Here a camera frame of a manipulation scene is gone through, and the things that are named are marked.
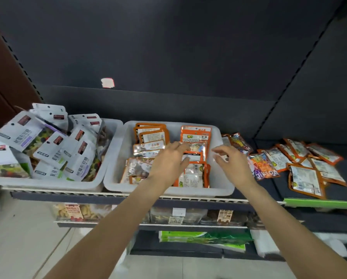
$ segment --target person's right hand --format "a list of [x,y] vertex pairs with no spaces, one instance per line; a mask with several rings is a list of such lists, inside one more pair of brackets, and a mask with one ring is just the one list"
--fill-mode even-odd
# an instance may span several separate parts
[[[228,180],[242,191],[245,186],[257,184],[252,176],[247,157],[235,147],[221,145],[212,149],[215,161],[220,165]],[[228,155],[228,162],[220,155]]]

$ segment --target person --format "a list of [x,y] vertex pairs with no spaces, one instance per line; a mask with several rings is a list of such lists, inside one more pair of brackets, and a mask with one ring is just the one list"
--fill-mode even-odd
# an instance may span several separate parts
[[[157,155],[149,177],[66,253],[45,279],[109,278],[145,214],[188,166],[188,158],[182,161],[183,152],[187,150],[189,146],[179,142],[166,145]],[[347,279],[347,261],[306,229],[254,180],[245,155],[226,145],[212,151],[229,181],[254,207],[298,279]],[[228,155],[228,161],[221,155]]]

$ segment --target hand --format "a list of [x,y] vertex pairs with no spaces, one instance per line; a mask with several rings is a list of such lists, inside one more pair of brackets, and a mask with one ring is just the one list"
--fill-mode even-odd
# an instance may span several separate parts
[[186,143],[169,143],[155,157],[148,179],[157,184],[162,189],[162,193],[179,178],[189,165],[189,158],[181,161],[184,152],[189,150],[190,146]]
[[[257,184],[252,176],[247,157],[235,147],[221,145],[212,149],[218,155],[214,155],[215,161],[220,165],[228,180],[242,191],[246,186]],[[220,155],[228,155],[228,162]]]

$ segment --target forearm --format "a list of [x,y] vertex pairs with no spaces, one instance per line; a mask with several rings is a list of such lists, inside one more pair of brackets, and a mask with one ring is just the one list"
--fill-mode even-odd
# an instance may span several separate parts
[[76,244],[45,278],[109,278],[133,233],[161,193],[151,180],[144,180]]
[[256,182],[242,193],[297,278],[347,278],[347,262],[297,221]]

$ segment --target white floor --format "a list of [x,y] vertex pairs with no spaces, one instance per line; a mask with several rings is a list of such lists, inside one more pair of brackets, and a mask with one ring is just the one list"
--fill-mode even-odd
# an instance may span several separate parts
[[[53,223],[50,203],[4,196],[0,212],[0,279],[41,279],[81,238]],[[191,257],[127,256],[110,278],[295,278],[286,263]]]

